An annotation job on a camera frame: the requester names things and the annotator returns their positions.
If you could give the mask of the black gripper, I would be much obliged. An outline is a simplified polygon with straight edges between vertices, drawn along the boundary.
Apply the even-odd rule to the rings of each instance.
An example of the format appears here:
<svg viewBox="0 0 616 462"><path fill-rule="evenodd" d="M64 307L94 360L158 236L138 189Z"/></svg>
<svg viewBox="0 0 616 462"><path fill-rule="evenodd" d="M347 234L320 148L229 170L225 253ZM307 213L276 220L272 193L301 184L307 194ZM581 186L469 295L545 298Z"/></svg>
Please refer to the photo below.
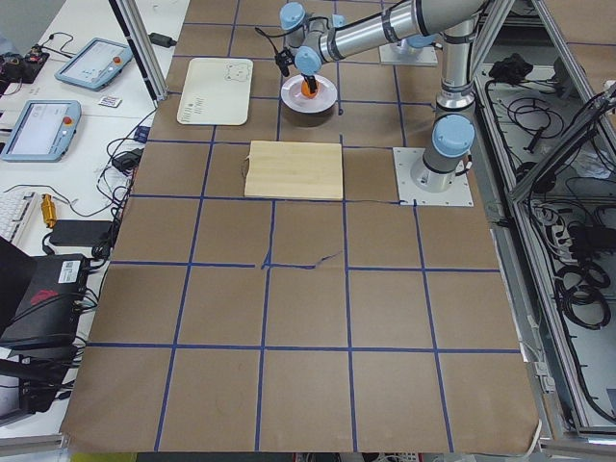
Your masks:
<svg viewBox="0 0 616 462"><path fill-rule="evenodd" d="M307 88L309 94L316 94L319 82L314 74L318 72L318 54L310 47L299 47L295 54L289 48L274 55L274 60L283 76L290 75L290 66L293 65L302 74L307 75Z"/></svg>

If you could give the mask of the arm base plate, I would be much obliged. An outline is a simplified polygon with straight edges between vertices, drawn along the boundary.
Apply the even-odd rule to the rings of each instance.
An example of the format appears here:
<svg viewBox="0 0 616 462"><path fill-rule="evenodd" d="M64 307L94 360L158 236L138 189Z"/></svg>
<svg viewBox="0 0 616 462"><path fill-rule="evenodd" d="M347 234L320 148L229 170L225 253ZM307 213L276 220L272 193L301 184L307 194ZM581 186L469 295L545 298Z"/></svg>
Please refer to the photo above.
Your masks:
<svg viewBox="0 0 616 462"><path fill-rule="evenodd" d="M465 165L455 171L435 173L424 164L424 149L394 147L398 202L404 206L473 207Z"/></svg>
<svg viewBox="0 0 616 462"><path fill-rule="evenodd" d="M428 45L421 48L386 44L379 47L382 64L436 67L438 64L435 48Z"/></svg>

